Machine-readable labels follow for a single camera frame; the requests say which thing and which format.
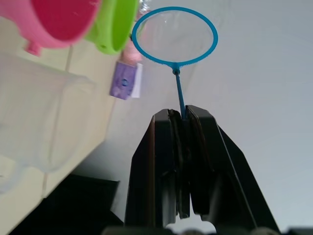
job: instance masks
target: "green cup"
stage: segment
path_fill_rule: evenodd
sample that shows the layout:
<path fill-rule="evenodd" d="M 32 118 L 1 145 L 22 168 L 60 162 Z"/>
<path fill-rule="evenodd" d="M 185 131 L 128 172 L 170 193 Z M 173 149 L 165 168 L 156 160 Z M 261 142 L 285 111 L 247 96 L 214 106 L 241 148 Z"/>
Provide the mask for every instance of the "green cup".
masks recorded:
<path fill-rule="evenodd" d="M 119 53 L 129 39 L 138 5 L 138 0 L 103 0 L 86 39 L 104 54 Z"/>

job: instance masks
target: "transparent container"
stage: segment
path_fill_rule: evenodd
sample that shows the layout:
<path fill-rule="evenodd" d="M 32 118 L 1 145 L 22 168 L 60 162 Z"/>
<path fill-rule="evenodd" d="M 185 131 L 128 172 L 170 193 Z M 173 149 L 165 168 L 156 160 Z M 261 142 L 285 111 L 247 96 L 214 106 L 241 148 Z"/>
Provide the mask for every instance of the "transparent container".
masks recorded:
<path fill-rule="evenodd" d="M 0 54 L 0 155 L 16 162 L 0 193 L 17 183 L 25 167 L 49 173 L 75 155 L 94 88 L 86 77 Z"/>

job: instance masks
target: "purple container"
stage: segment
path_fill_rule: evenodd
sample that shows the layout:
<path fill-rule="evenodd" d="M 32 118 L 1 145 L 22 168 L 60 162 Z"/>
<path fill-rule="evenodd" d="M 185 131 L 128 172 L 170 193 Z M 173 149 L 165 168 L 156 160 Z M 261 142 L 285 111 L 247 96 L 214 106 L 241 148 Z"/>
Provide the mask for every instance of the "purple container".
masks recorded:
<path fill-rule="evenodd" d="M 134 81 L 137 67 L 117 62 L 110 95 L 120 99 L 127 99 L 131 96 L 134 88 Z"/>

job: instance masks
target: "pink toy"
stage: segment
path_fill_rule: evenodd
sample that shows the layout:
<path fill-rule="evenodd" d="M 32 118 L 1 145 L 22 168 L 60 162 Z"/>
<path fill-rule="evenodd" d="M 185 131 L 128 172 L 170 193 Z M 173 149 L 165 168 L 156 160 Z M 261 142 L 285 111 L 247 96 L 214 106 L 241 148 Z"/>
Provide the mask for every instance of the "pink toy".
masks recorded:
<path fill-rule="evenodd" d="M 26 51 L 67 47 L 88 33 L 101 0 L 0 0 L 0 16 L 12 20 L 28 40 Z"/>

